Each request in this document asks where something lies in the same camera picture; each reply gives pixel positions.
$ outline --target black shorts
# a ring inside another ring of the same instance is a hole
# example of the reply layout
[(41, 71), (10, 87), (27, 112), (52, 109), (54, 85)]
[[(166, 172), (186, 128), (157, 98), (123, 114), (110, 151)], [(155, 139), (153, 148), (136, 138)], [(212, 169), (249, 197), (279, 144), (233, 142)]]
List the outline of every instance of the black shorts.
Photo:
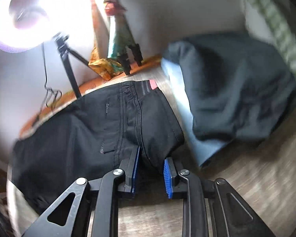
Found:
[(17, 141), (12, 182), (41, 214), (77, 178), (103, 177), (138, 146), (145, 166), (162, 172), (164, 159), (183, 142), (159, 88), (123, 82), (84, 95)]

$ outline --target tripod leg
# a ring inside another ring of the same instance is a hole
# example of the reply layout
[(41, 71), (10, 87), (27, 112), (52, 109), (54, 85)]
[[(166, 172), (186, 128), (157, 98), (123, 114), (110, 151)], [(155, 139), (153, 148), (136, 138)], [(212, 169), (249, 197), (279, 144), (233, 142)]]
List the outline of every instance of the tripod leg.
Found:
[(117, 56), (117, 60), (123, 66), (125, 74), (129, 75), (132, 68), (127, 53)]
[(141, 48), (139, 47), (139, 44), (137, 43), (135, 46), (130, 45), (128, 48), (132, 50), (132, 53), (134, 55), (134, 59), (138, 66), (141, 66), (141, 61), (143, 60), (143, 56), (141, 55)]

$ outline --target wall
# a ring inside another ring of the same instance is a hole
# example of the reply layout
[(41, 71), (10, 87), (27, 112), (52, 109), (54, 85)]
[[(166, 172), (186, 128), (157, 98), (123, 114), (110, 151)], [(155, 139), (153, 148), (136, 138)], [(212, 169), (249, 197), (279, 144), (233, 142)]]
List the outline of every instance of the wall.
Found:
[[(75, 0), (84, 8), (71, 10), (69, 44), (86, 58), (92, 49), (93, 31), (87, 0)], [(169, 41), (196, 33), (239, 30), (243, 15), (239, 0), (121, 0), (144, 57), (162, 52)], [(53, 43), (46, 44), (48, 85), (70, 89)], [(74, 59), (79, 84), (96, 76)], [(8, 162), (21, 126), (40, 107), (44, 92), (41, 48), (9, 54), (0, 50), (0, 159)]]

